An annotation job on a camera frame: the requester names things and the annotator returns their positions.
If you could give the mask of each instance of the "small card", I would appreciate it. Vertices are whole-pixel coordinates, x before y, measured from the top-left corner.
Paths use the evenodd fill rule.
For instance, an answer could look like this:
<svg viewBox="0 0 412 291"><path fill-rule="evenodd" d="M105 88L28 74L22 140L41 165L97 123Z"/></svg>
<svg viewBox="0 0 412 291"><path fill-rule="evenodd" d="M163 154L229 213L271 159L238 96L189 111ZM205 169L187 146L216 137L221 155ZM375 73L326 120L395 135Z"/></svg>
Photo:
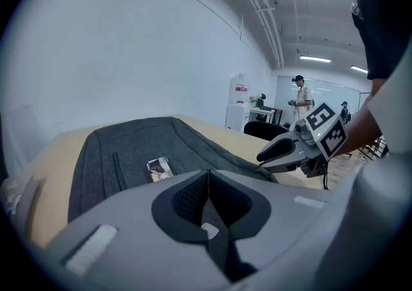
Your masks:
<svg viewBox="0 0 412 291"><path fill-rule="evenodd" d="M153 182L157 182L159 180L167 179L173 176L173 173L167 162L168 161L166 157L160 157L156 160L151 160L146 164Z"/></svg>

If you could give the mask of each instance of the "ceiling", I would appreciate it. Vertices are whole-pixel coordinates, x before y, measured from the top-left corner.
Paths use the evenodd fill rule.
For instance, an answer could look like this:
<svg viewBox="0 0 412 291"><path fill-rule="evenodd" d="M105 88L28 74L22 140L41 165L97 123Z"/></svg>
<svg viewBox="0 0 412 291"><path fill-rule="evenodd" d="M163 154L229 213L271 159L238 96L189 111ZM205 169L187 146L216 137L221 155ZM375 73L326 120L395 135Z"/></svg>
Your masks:
<svg viewBox="0 0 412 291"><path fill-rule="evenodd" d="M285 66L328 68L366 78L365 73L350 69L352 65L367 69L364 46L351 18L353 0L272 1ZM332 62L300 61L300 55L322 57Z"/></svg>

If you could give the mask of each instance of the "striped shirt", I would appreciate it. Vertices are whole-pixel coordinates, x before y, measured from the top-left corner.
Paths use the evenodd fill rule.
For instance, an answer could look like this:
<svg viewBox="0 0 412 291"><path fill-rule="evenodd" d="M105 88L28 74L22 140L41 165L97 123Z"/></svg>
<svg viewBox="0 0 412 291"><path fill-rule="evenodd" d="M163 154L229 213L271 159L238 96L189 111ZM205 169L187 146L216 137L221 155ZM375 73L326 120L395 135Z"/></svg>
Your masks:
<svg viewBox="0 0 412 291"><path fill-rule="evenodd" d="M297 91L297 98L296 102L304 102L307 100L312 100L312 90L308 88L308 86L305 84L302 88L299 88L299 91ZM299 113L306 113L309 110L311 110L314 107L314 105L311 106L301 106L301 107L294 107L295 112Z"/></svg>

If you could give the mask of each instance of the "fluorescent light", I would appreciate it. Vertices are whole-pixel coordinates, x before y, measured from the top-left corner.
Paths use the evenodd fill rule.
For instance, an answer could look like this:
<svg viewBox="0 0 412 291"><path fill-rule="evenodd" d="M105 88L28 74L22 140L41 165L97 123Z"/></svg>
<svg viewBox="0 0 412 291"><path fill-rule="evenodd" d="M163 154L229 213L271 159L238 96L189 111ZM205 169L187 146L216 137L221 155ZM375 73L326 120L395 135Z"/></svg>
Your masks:
<svg viewBox="0 0 412 291"><path fill-rule="evenodd" d="M301 60L313 60L313 61L327 62L327 63L330 62L330 60L328 60L328 59L321 59L320 57L304 57L304 56L302 56L302 57L301 57Z"/></svg>
<svg viewBox="0 0 412 291"><path fill-rule="evenodd" d="M364 72L364 73L368 73L367 70L365 70L365 69L360 69L360 68L355 67L355 66L352 66L352 67L350 67L350 68L353 69L353 70L357 70L357 71L361 71L361 72Z"/></svg>

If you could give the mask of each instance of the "black office chair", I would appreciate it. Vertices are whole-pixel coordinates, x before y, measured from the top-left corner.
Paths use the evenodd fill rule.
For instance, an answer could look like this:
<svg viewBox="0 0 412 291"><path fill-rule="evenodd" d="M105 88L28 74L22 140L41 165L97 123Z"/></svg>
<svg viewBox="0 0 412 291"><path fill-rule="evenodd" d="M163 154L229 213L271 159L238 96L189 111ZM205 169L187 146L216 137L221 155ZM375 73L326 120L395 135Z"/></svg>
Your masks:
<svg viewBox="0 0 412 291"><path fill-rule="evenodd" d="M271 141L278 135L288 132L288 129L277 124L253 120L245 125L243 132L256 138Z"/></svg>

